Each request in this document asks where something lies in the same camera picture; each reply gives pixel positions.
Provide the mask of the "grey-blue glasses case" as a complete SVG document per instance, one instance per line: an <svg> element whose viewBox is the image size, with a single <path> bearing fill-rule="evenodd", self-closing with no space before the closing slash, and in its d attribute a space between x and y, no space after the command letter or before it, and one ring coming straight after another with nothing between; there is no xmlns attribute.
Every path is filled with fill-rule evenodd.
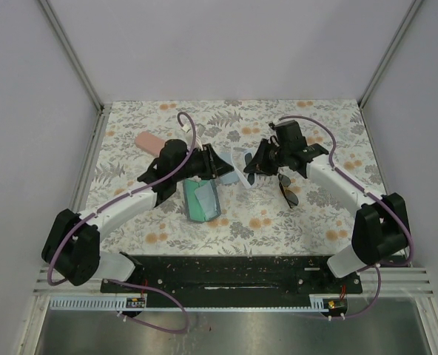
<svg viewBox="0 0 438 355"><path fill-rule="evenodd" d="M206 223L221 215L218 191L214 180L183 181L186 217L193 223Z"/></svg>

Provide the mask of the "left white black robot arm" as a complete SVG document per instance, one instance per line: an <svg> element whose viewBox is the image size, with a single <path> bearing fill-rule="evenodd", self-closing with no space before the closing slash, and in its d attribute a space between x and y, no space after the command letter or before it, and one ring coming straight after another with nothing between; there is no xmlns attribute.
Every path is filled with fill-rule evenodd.
<svg viewBox="0 0 438 355"><path fill-rule="evenodd" d="M143 282L140 264L124 252L102 252L101 241L135 216L160 206L182 180L214 180L233 170L209 144L190 149L182 140L167 141L131 189L97 208L58 213L41 253L49 265L47 282L57 285L53 274L58 272L74 286L104 279L116 280L127 292L137 291Z"/></svg>

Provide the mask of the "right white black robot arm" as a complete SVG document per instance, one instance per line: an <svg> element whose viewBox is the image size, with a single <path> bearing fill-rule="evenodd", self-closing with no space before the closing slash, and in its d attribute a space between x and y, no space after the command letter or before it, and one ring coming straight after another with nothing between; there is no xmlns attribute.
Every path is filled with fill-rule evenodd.
<svg viewBox="0 0 438 355"><path fill-rule="evenodd" d="M327 261L319 274L320 287L329 293L345 285L346 276L373 265L385 265L399 251L413 249L404 199L385 195L346 174L334 161L334 149L309 145L296 115L271 124L274 136L263 139L255 155L246 161L245 174L277 175L286 167L323 187L354 216L350 246Z"/></svg>

